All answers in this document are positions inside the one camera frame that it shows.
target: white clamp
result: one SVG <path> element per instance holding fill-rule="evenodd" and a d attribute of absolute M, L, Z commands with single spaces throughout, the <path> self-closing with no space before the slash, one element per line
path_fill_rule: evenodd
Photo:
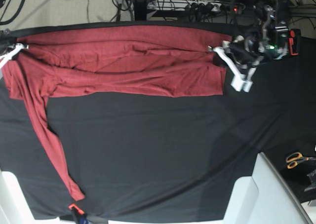
<path fill-rule="evenodd" d="M 28 45 L 24 45 L 22 43 L 16 43 L 14 45 L 14 49 L 4 55 L 0 56 L 0 60 L 2 59 L 2 61 L 0 62 L 0 69 L 9 61 L 12 60 L 13 56 L 15 56 L 17 53 L 19 53 L 22 49 L 28 49 L 29 46 Z"/>
<path fill-rule="evenodd" d="M 226 62 L 228 67 L 232 70 L 233 74 L 235 75 L 231 86 L 238 92 L 241 90 L 245 92 L 249 92 L 252 86 L 251 77 L 256 71 L 256 68 L 251 68 L 248 72 L 248 77 L 240 73 L 234 62 L 225 54 L 225 51 L 222 47 L 216 47 L 213 49 L 214 52 L 218 54 L 218 56 Z"/>

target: long-sleeve shirt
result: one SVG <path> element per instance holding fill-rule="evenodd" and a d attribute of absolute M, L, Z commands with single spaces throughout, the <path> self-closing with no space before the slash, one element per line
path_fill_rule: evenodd
<path fill-rule="evenodd" d="M 48 158 L 74 200 L 84 194 L 69 176 L 63 146 L 49 130 L 49 97 L 95 92 L 152 96 L 223 93 L 225 69 L 207 47 L 230 36 L 168 26 L 68 30 L 19 39 L 29 45 L 2 69 L 10 98 L 23 100 Z"/>

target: red shirt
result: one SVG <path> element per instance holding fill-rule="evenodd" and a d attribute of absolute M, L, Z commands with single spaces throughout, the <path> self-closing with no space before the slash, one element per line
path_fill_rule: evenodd
<path fill-rule="evenodd" d="M 63 146 L 48 129 L 49 97 L 124 92 L 185 97 L 221 95 L 225 69 L 207 46 L 230 36 L 167 26 L 68 30 L 19 39 L 29 45 L 3 68 L 10 98 L 23 100 L 50 161 L 75 200 L 84 198 L 68 174 Z"/>

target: scissors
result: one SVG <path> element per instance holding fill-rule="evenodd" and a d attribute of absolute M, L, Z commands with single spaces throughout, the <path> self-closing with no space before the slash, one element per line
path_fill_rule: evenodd
<path fill-rule="evenodd" d="M 292 153 L 290 156 L 286 158 L 287 168 L 293 169 L 297 167 L 299 164 L 305 161 L 316 161 L 316 157 L 312 156 L 303 156 L 300 152 Z"/>

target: floor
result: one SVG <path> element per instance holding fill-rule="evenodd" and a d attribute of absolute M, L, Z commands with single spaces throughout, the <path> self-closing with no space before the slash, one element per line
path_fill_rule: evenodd
<path fill-rule="evenodd" d="M 312 0 L 302 0 L 304 3 L 313 3 Z M 20 0 L 12 0 L 3 20 L 9 19 L 16 11 Z M 18 30 L 41 26 L 60 26 L 80 23 L 110 21 L 117 9 L 111 0 L 26 0 L 19 16 L 9 25 L 0 30 L 9 28 Z M 122 21 L 129 21 L 128 12 L 121 15 Z M 296 22 L 293 27 L 300 28 L 302 35 L 316 38 L 316 31 L 308 19 Z M 316 207 L 303 205 L 316 224 Z"/>

